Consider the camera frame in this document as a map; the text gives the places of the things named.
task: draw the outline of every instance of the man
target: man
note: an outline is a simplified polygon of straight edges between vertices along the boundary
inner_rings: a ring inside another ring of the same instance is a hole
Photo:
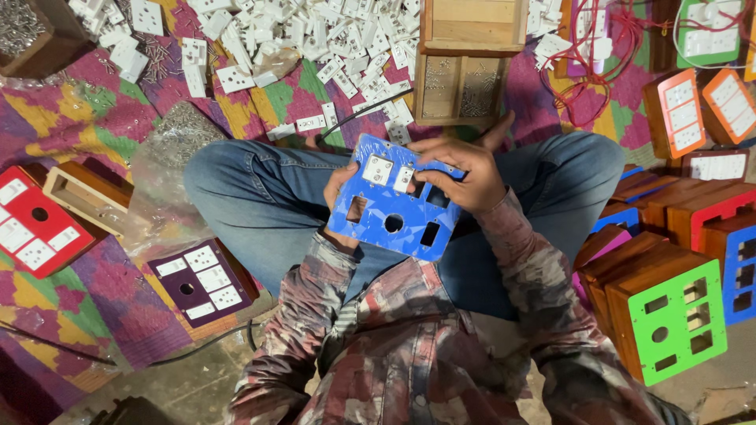
[[[421,162],[468,172],[462,182],[415,174],[469,213],[438,264],[324,226],[358,169],[348,157],[254,141],[197,152],[184,175],[191,199],[282,305],[227,423],[523,423],[513,402],[526,372],[518,353],[546,377],[554,423],[684,423],[630,377],[572,289],[570,263],[624,155],[575,132],[493,156],[512,119],[475,144],[408,145]],[[497,334],[512,320],[524,351]]]

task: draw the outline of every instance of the colorful rug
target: colorful rug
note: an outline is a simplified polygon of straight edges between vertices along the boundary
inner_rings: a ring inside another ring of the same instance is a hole
[[[190,22],[196,16],[184,2],[160,0],[168,28],[176,37],[197,34]],[[173,62],[164,65],[179,73],[180,48],[174,36],[161,40]],[[222,53],[220,44],[215,44]],[[503,105],[516,112],[517,120],[508,149],[569,132],[564,111],[552,105],[553,96],[542,86],[534,69],[533,45],[511,63]],[[222,54],[215,66],[222,68]],[[130,84],[110,75],[99,62],[107,53],[96,50],[83,56],[67,70],[71,83],[32,91],[0,89],[0,172],[12,164],[38,162],[53,166],[67,160],[92,158],[131,180],[127,161],[138,144],[176,102],[188,99],[182,75],[169,74],[157,84]],[[628,162],[655,162],[649,143],[646,112],[640,87],[655,76],[648,73],[649,46],[644,41],[631,70],[612,88],[611,106],[585,130],[617,141],[628,154]],[[607,67],[613,66],[611,60]],[[352,113],[361,95],[347,99],[334,82],[323,85],[315,76],[322,65],[303,60],[283,80],[265,88],[253,88],[230,95],[223,93],[213,76],[215,99],[188,99],[229,138],[268,142],[265,132],[281,123],[318,115],[321,104],[333,101],[338,117]],[[393,59],[386,65],[389,82],[408,79],[407,70],[397,70]],[[569,80],[552,78],[557,88]],[[603,101],[595,91],[586,96],[581,110],[586,113]],[[412,95],[406,96],[412,105]],[[327,141],[350,148],[361,133],[386,137],[382,113],[373,113],[347,123]],[[283,147],[298,147],[303,135],[276,141]],[[472,140],[479,129],[409,126],[414,140],[440,134]],[[38,281],[21,271],[5,256],[0,257],[0,315],[18,327],[79,350],[115,359],[118,368],[100,368],[91,362],[63,354],[37,343],[0,333],[0,348],[17,366],[40,383],[60,408],[66,409],[86,393],[106,383],[119,371],[146,367],[193,341],[227,329],[243,320],[236,315],[191,329],[175,304],[146,265],[128,261],[115,237],[109,237],[69,268]]]

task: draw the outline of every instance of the hand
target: hand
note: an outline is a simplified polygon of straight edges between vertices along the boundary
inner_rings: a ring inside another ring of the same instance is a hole
[[[431,138],[407,147],[422,154],[420,163],[439,160],[468,172],[462,181],[435,170],[417,172],[415,176],[417,181],[427,181],[441,189],[447,198],[473,214],[493,209],[507,194],[494,156],[484,147],[449,138]]]
[[[359,169],[359,165],[357,163],[350,163],[346,167],[341,167],[339,169],[333,170],[333,173],[331,174],[330,179],[328,180],[328,183],[326,184],[325,189],[323,189],[323,197],[326,199],[326,204],[328,205],[328,209],[333,211],[333,205],[336,203],[336,197],[339,196],[339,190],[341,189],[341,186],[349,180]],[[323,231],[321,232],[323,237],[328,239],[329,242],[331,242],[339,251],[352,255],[355,252],[355,248],[357,248],[357,245],[359,244],[359,241],[344,236],[343,234],[338,234],[335,231],[331,231],[328,226],[323,228]]]

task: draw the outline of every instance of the red wire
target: red wire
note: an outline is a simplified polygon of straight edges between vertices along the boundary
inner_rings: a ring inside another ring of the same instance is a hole
[[[733,22],[730,23],[726,28],[718,29],[717,31],[724,31],[725,29],[729,29],[732,25],[737,24],[738,22],[742,22],[742,20],[745,17],[745,12],[749,10],[750,4],[754,0],[746,0],[747,5],[741,11],[738,13],[735,17],[732,17],[728,14],[725,14],[724,12],[719,12],[723,16],[726,16],[730,19],[733,19]],[[574,15],[572,16],[572,22],[577,22],[578,14],[583,10],[583,7],[586,5],[587,0],[581,0],[580,5],[575,10]],[[554,95],[554,102],[553,105],[557,109],[565,108],[567,110],[567,115],[569,117],[570,123],[574,127],[585,127],[586,125],[590,124],[591,122],[595,121],[601,114],[606,110],[606,108],[609,106],[609,101],[612,98],[612,87],[611,83],[614,82],[616,79],[621,78],[625,71],[628,68],[628,65],[632,64],[635,60],[635,57],[638,54],[638,51],[640,50],[640,46],[643,44],[643,34],[644,30],[651,26],[657,26],[661,28],[669,28],[671,27],[671,24],[669,22],[667,23],[656,23],[651,20],[647,19],[640,19],[635,16],[635,13],[633,12],[633,4],[634,0],[628,0],[627,3],[620,3],[620,12],[618,14],[611,14],[610,19],[617,21],[622,25],[622,29],[619,33],[619,37],[617,38],[616,45],[620,45],[620,43],[623,42],[623,40],[627,40],[629,46],[627,47],[627,50],[620,56],[620,61],[617,64],[616,67],[612,68],[611,70],[604,72],[603,74],[598,74],[593,71],[593,43],[591,42],[588,46],[588,60],[586,61],[583,58],[583,55],[579,51],[579,47],[583,45],[588,39],[593,39],[594,34],[596,32],[596,19],[598,16],[598,1],[594,0],[592,7],[590,8],[590,15],[591,15],[591,23],[590,28],[586,32],[585,36],[581,39],[578,39],[577,34],[577,25],[572,25],[570,31],[572,33],[572,39],[577,40],[570,48],[560,51],[558,53],[555,53],[547,58],[546,62],[544,63],[544,66],[541,68],[541,82],[552,92]],[[711,30],[711,28],[707,28],[705,26],[702,26],[700,23],[697,23],[695,21],[692,21],[695,24],[701,26],[702,28],[706,28]],[[747,36],[744,36],[745,27],[743,25],[740,26],[739,31],[741,33],[741,37],[748,38]],[[564,89],[562,92],[558,92],[549,81],[548,76],[548,69],[546,67],[546,64],[553,63],[552,60],[555,59],[562,59],[562,60],[576,60],[580,66],[583,67],[585,70],[585,77],[581,77],[581,81],[575,83],[574,85],[569,86],[568,88]],[[599,109],[593,114],[593,116],[583,122],[577,122],[575,118],[575,104],[580,101],[580,98],[586,93],[587,89],[591,86],[599,86],[603,87],[604,89],[604,101],[602,102]]]

